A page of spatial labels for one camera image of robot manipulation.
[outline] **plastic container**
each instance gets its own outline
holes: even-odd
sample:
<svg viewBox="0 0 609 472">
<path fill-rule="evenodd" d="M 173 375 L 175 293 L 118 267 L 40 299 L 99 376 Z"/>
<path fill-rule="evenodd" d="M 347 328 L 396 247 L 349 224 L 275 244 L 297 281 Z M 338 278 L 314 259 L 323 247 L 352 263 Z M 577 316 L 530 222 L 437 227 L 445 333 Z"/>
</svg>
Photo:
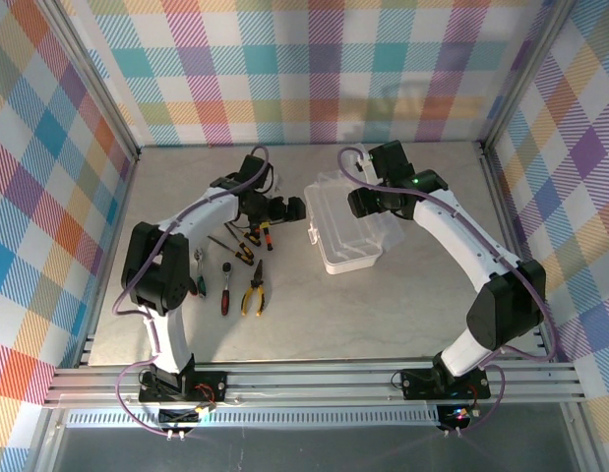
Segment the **plastic container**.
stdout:
<svg viewBox="0 0 609 472">
<path fill-rule="evenodd" d="M 311 218 L 309 238 L 311 244 L 319 245 L 330 274 L 373 266 L 384 251 L 404 239 L 396 217 L 388 212 L 363 218 L 352 214 L 347 196 L 356 188 L 340 171 L 335 171 L 319 174 L 317 182 L 304 189 Z"/>
</svg>

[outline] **ventilation grille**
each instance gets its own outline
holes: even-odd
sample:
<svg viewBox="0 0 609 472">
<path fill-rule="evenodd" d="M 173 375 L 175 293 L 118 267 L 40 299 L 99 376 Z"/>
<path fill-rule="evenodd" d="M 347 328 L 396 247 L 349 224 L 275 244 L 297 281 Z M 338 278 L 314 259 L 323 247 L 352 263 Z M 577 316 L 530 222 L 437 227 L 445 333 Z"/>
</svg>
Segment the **ventilation grille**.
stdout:
<svg viewBox="0 0 609 472">
<path fill-rule="evenodd" d="M 156 411 L 134 411 L 141 421 L 156 426 Z M 218 408 L 201 423 L 202 427 L 292 427 L 321 426 L 422 426 L 438 420 L 435 407 L 350 407 L 350 408 Z M 72 410 L 66 427 L 109 428 L 138 426 L 120 408 Z"/>
</svg>

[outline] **yellow-handled pliers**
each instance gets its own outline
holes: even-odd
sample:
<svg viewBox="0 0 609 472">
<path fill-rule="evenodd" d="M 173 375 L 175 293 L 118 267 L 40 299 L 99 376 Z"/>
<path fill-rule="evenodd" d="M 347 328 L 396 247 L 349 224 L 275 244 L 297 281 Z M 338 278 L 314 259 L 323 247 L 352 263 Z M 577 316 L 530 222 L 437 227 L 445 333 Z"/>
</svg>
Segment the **yellow-handled pliers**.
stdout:
<svg viewBox="0 0 609 472">
<path fill-rule="evenodd" d="M 258 311 L 256 312 L 256 316 L 259 317 L 265 309 L 265 290 L 263 289 L 263 260 L 258 261 L 258 266 L 256 267 L 256 271 L 254 272 L 254 279 L 252 280 L 252 286 L 247 289 L 247 292 L 245 292 L 245 296 L 243 296 L 243 300 L 241 301 L 241 315 L 243 317 L 247 316 L 247 304 L 249 302 L 249 299 L 252 298 L 254 290 L 257 288 L 260 305 L 258 307 Z"/>
</svg>

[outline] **plaid wallpaper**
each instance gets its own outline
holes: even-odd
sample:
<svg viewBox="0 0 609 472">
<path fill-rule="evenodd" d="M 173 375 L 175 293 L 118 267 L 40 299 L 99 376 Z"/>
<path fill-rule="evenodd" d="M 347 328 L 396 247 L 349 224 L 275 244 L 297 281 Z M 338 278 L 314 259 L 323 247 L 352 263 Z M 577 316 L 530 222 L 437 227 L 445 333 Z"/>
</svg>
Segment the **plaid wallpaper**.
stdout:
<svg viewBox="0 0 609 472">
<path fill-rule="evenodd" d="M 63 0 L 145 145 L 474 141 L 551 0 Z"/>
<path fill-rule="evenodd" d="M 129 163 L 34 0 L 0 0 L 0 471 L 73 354 Z"/>
<path fill-rule="evenodd" d="M 609 456 L 609 0 L 579 0 L 497 145 Z"/>
</svg>

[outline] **purple cable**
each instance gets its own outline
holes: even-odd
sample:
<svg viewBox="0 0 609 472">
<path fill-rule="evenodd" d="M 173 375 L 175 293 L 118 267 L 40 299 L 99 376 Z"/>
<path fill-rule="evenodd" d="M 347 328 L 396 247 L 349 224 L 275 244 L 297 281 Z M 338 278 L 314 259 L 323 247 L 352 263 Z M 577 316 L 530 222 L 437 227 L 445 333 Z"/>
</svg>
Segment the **purple cable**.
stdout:
<svg viewBox="0 0 609 472">
<path fill-rule="evenodd" d="M 363 182 L 363 181 L 357 179 L 356 177 L 353 177 L 352 175 L 350 175 L 350 173 L 346 170 L 346 168 L 342 162 L 343 153 L 346 152 L 347 150 L 353 150 L 355 152 L 358 152 L 359 155 L 361 156 L 361 158 L 363 158 L 363 159 L 365 159 L 365 156 L 363 155 L 363 152 L 361 151 L 361 149 L 359 149 L 358 147 L 344 147 L 339 150 L 338 155 L 337 155 L 337 163 L 338 163 L 340 171 L 343 173 L 343 175 L 348 180 L 354 182 L 355 184 L 357 184 L 361 187 L 365 187 L 366 189 L 376 190 L 379 192 L 387 192 L 387 193 L 391 193 L 391 194 L 413 195 L 415 197 L 419 197 L 420 199 L 426 200 L 428 202 L 431 202 L 431 203 L 437 205 L 438 207 L 447 211 L 453 218 L 456 218 L 461 223 L 461 225 L 472 236 L 474 236 L 476 238 L 476 240 L 479 242 L 479 244 L 481 246 L 483 246 L 496 259 L 497 262 L 502 264 L 507 270 L 509 270 L 511 273 L 514 274 L 514 276 L 520 281 L 520 283 L 522 283 L 524 288 L 529 292 L 529 295 L 531 295 L 531 298 L 533 299 L 533 301 L 536 303 L 536 305 L 540 309 L 540 312 L 542 313 L 544 320 L 549 325 L 549 334 L 551 337 L 551 339 L 550 339 L 551 349 L 549 350 L 549 353 L 543 357 L 532 356 L 531 354 L 527 354 L 526 352 L 523 352 L 523 351 L 516 349 L 513 346 L 509 346 L 509 345 L 502 346 L 501 349 L 507 349 L 509 351 L 516 352 L 520 357 L 523 357 L 524 359 L 527 359 L 530 361 L 535 361 L 535 362 L 547 362 L 547 361 L 550 361 L 551 359 L 553 359 L 558 352 L 558 330 L 556 329 L 556 327 L 553 323 L 553 320 L 551 320 L 551 317 L 549 315 L 549 310 L 548 310 L 546 304 L 544 303 L 544 300 L 542 300 L 542 297 L 540 297 L 540 295 L 538 294 L 536 289 L 533 288 L 533 285 L 531 285 L 531 283 L 529 283 L 529 281 L 526 278 L 524 278 L 524 276 L 518 271 L 518 269 L 516 267 L 514 267 L 512 264 L 510 264 L 510 262 L 507 261 L 505 258 L 502 258 L 501 253 L 499 253 L 499 251 L 494 246 L 492 246 L 492 244 L 487 239 L 485 239 L 485 237 L 481 234 L 481 232 L 479 230 L 477 230 L 474 227 L 474 225 L 472 223 L 470 223 L 470 221 L 468 221 L 465 218 L 465 216 L 463 216 L 463 214 L 459 213 L 457 210 L 455 210 L 452 206 L 450 206 L 446 202 L 443 202 L 440 199 L 433 197 L 430 194 L 420 192 L 419 190 L 398 189 L 398 188 L 394 188 L 394 187 L 381 187 L 378 185 L 368 184 L 367 182 Z M 490 354 L 480 364 L 480 367 L 485 367 L 488 362 L 490 362 L 492 359 L 494 359 L 494 357 L 496 357 L 498 355 L 498 353 L 501 349 L 496 350 L 492 354 Z"/>
<path fill-rule="evenodd" d="M 142 312 L 140 310 L 120 311 L 119 310 L 120 304 L 127 297 L 127 295 L 129 295 L 129 292 L 136 286 L 136 284 L 140 281 L 140 279 L 145 275 L 145 273 L 149 269 L 151 263 L 153 262 L 153 259 L 155 259 L 155 257 L 159 254 L 159 250 L 161 249 L 162 245 L 164 244 L 166 237 L 173 231 L 173 229 L 175 229 L 179 225 L 179 223 L 184 219 L 184 217 L 186 215 L 188 215 L 188 213 L 190 213 L 191 211 L 194 211 L 195 209 L 201 207 L 202 205 L 205 205 L 205 204 L 211 202 L 212 200 L 220 199 L 221 197 L 225 197 L 226 195 L 232 195 L 232 194 L 235 194 L 242 190 L 245 190 L 247 187 L 252 185 L 263 175 L 263 173 L 267 169 L 267 166 L 269 165 L 269 150 L 265 146 L 257 145 L 257 146 L 254 146 L 254 148 L 252 149 L 250 154 L 254 155 L 254 152 L 256 152 L 258 149 L 262 149 L 263 152 L 265 153 L 265 162 L 263 163 L 261 169 L 248 181 L 243 182 L 242 184 L 237 185 L 236 187 L 234 187 L 230 190 L 225 190 L 223 192 L 219 192 L 218 194 L 214 194 L 208 199 L 199 200 L 198 202 L 195 202 L 192 205 L 183 209 L 177 215 L 177 217 L 168 225 L 168 227 L 164 230 L 162 235 L 159 237 L 159 239 L 155 243 L 153 250 L 147 256 L 147 260 L 145 261 L 145 263 L 142 265 L 142 267 L 140 267 L 140 270 L 138 270 L 136 275 L 130 280 L 130 282 L 127 284 L 125 289 L 121 292 L 121 294 L 118 296 L 118 298 L 114 302 L 114 305 L 112 306 L 112 313 L 116 316 L 122 317 L 125 315 L 141 315 L 150 322 L 150 328 L 151 328 L 152 338 L 153 338 L 153 347 L 155 348 L 155 355 L 153 357 L 151 357 L 148 361 L 139 361 L 139 362 L 136 362 L 130 366 L 127 366 L 125 369 L 123 369 L 122 372 L 118 375 L 118 378 L 116 379 L 114 389 L 116 392 L 116 398 L 118 399 L 118 402 L 120 403 L 120 407 L 125 411 L 125 413 L 127 413 L 140 426 L 142 426 L 143 428 L 145 428 L 146 430 L 148 430 L 152 433 L 156 433 L 161 436 L 167 436 L 167 434 L 165 432 L 147 425 L 146 423 L 141 421 L 138 417 L 136 417 L 131 411 L 129 411 L 129 408 L 127 408 L 127 406 L 125 405 L 125 403 L 123 402 L 123 400 L 120 396 L 120 383 L 121 383 L 122 379 L 125 377 L 125 375 L 132 369 L 135 369 L 137 367 L 147 366 L 147 365 L 155 362 L 155 359 L 157 359 L 157 356 L 159 355 L 159 339 L 157 338 L 157 331 L 155 330 L 153 323 L 152 323 L 153 317 L 149 313 Z"/>
</svg>

